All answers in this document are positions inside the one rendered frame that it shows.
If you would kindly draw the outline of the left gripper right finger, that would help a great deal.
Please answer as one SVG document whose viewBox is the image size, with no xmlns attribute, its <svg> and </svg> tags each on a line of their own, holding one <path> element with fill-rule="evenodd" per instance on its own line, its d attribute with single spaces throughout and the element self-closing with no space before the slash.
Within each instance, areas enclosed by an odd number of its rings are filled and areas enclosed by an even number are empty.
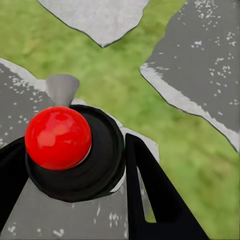
<svg viewBox="0 0 240 240">
<path fill-rule="evenodd" d="M 144 141 L 125 134 L 128 240 L 210 240 Z M 138 176 L 156 223 L 145 220 Z"/>
</svg>

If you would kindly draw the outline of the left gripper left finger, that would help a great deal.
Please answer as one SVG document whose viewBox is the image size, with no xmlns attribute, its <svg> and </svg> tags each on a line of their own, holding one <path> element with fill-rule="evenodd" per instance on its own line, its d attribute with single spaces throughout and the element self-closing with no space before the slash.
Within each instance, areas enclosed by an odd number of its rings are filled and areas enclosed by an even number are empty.
<svg viewBox="0 0 240 240">
<path fill-rule="evenodd" d="M 25 154 L 25 137 L 0 149 L 0 233 L 29 178 Z"/>
</svg>

